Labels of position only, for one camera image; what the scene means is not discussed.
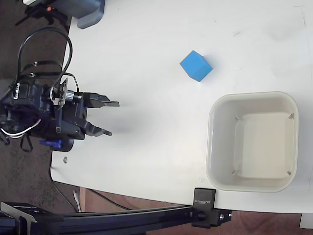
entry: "black cable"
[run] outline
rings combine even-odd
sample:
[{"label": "black cable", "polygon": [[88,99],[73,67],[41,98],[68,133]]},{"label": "black cable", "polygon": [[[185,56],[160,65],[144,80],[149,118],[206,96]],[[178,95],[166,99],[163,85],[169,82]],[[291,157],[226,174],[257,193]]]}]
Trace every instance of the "black cable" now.
[{"label": "black cable", "polygon": [[[72,45],[72,42],[70,40],[70,38],[68,37],[68,35],[66,33],[64,33],[62,30],[58,29],[58,28],[52,28],[52,27],[46,27],[46,28],[42,28],[42,29],[39,29],[33,33],[31,33],[24,41],[23,43],[21,44],[20,46],[20,49],[19,49],[19,53],[18,53],[18,71],[17,71],[17,75],[16,75],[16,78],[14,80],[14,82],[9,86],[10,89],[2,96],[2,98],[0,99],[0,102],[3,101],[6,96],[10,93],[10,91],[12,92],[15,92],[15,87],[17,85],[17,83],[22,79],[24,78],[23,76],[21,76],[21,73],[30,68],[30,67],[33,67],[33,66],[37,66],[37,63],[38,62],[34,62],[34,63],[31,63],[31,64],[28,64],[26,65],[25,67],[23,67],[21,69],[21,61],[22,61],[22,52],[23,52],[23,49],[26,45],[26,43],[33,37],[35,36],[36,34],[39,34],[41,32],[46,32],[46,31],[52,31],[52,32],[56,32],[56,33],[59,33],[61,34],[65,39],[66,41],[68,42],[68,46],[69,46],[69,55],[68,55],[68,59],[67,59],[67,63],[65,64],[64,68],[62,69],[61,73],[59,74],[58,78],[56,79],[56,81],[53,83],[52,87],[56,86],[61,78],[63,77],[63,75],[65,75],[66,73],[66,70],[68,69],[69,67],[69,64],[72,60],[72,56],[73,56],[73,45]],[[76,78],[72,75],[72,74],[69,74],[70,76],[72,76],[74,78],[74,81],[75,81],[75,84],[76,84],[76,87],[77,87],[77,90],[79,90],[78,88],[78,84],[77,84],[77,81],[76,81]]]},{"label": "black cable", "polygon": [[23,49],[26,45],[26,43],[35,35],[42,33],[42,32],[47,32],[47,31],[52,31],[52,32],[56,32],[61,34],[66,41],[68,42],[68,46],[69,46],[69,55],[68,55],[68,59],[67,59],[67,63],[65,64],[63,70],[61,71],[61,73],[59,74],[59,77],[57,78],[57,80],[54,82],[53,86],[55,86],[62,78],[62,76],[64,75],[64,73],[66,72],[66,70],[69,67],[69,64],[72,60],[72,56],[73,56],[73,45],[72,42],[70,40],[70,38],[68,37],[68,35],[66,33],[64,33],[62,30],[58,29],[58,28],[52,28],[52,27],[47,27],[47,28],[42,28],[39,29],[33,33],[31,33],[25,40],[24,42],[21,44],[20,49],[19,49],[19,53],[18,53],[18,72],[15,78],[15,81],[12,83],[12,86],[15,87],[16,84],[18,83],[18,81],[20,80],[20,75],[21,75],[21,61],[22,61],[22,52]]},{"label": "black cable", "polygon": [[122,205],[120,205],[120,204],[118,204],[118,203],[116,203],[116,202],[110,200],[110,199],[107,198],[106,196],[103,196],[102,194],[98,193],[97,191],[95,191],[95,190],[93,190],[93,189],[88,188],[88,190],[90,190],[91,192],[97,194],[99,197],[102,197],[103,199],[107,200],[108,202],[112,203],[113,205],[116,205],[117,207],[120,207],[120,208],[125,209],[125,210],[127,210],[127,211],[131,211],[131,210],[132,210],[132,209],[129,209],[129,208],[125,207],[125,206],[122,206]]},{"label": "black cable", "polygon": [[76,85],[77,92],[79,92],[79,87],[78,87],[78,83],[77,83],[76,77],[73,74],[69,73],[69,72],[65,72],[64,75],[73,77],[75,85]]},{"label": "black cable", "polygon": [[53,186],[55,187],[55,189],[58,191],[58,193],[64,198],[64,200],[70,205],[70,207],[72,207],[72,209],[78,213],[77,209],[73,206],[73,204],[71,204],[71,202],[67,199],[67,197],[64,196],[64,194],[59,190],[59,188],[56,186],[56,184],[54,183],[52,176],[51,176],[51,168],[52,168],[52,154],[51,154],[51,158],[50,158],[50,167],[49,167],[49,178],[53,184]]},{"label": "black cable", "polygon": [[21,73],[24,72],[25,70],[31,68],[31,67],[41,66],[41,65],[57,65],[60,67],[61,70],[63,67],[62,63],[54,61],[54,60],[35,61],[35,62],[29,63],[29,64],[25,65],[23,68],[21,68]]}]

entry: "black mount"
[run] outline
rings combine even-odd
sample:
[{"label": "black mount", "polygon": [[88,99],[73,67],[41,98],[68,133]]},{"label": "black mount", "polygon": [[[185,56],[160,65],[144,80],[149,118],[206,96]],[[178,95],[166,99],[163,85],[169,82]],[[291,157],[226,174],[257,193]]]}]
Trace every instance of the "black mount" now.
[{"label": "black mount", "polygon": [[193,206],[175,206],[114,213],[53,214],[27,203],[1,202],[0,233],[12,235],[133,235],[192,223],[217,227],[232,218],[232,211],[215,209],[215,190],[196,188]]}]

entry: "black bracket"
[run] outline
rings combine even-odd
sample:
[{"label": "black bracket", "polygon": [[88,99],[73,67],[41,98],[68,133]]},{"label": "black bracket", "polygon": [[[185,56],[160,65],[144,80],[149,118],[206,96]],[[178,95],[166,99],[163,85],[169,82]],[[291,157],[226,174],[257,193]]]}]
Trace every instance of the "black bracket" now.
[{"label": "black bracket", "polygon": [[231,220],[231,210],[214,208],[215,193],[215,189],[195,188],[192,226],[209,229]]},{"label": "black bracket", "polygon": [[0,209],[15,219],[18,235],[57,235],[58,226],[56,223],[64,222],[61,215],[28,203],[1,202]]}]

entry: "white container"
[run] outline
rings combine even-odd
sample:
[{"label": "white container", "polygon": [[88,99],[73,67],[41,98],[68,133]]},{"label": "white container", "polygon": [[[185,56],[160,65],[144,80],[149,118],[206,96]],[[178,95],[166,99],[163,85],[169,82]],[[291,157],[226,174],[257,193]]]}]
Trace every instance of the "white container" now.
[{"label": "white container", "polygon": [[278,192],[297,169],[299,111],[283,92],[230,94],[209,118],[207,176],[218,189]]}]

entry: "white cable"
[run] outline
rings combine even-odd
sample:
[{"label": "white cable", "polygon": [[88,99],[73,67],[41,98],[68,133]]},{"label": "white cable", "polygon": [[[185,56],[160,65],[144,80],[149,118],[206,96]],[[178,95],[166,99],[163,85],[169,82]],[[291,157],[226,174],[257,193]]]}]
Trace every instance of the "white cable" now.
[{"label": "white cable", "polygon": [[21,134],[20,136],[9,136],[12,139],[19,139],[20,137],[22,137],[24,134]]},{"label": "white cable", "polygon": [[25,134],[27,131],[33,129],[35,126],[37,126],[39,123],[40,123],[41,119],[39,119],[34,125],[32,125],[31,127],[28,127],[26,130],[23,130],[19,133],[8,133],[6,132],[3,128],[1,128],[1,131],[3,131],[7,136],[10,136],[10,137],[17,137],[17,136],[20,136],[20,135],[23,135]]}]

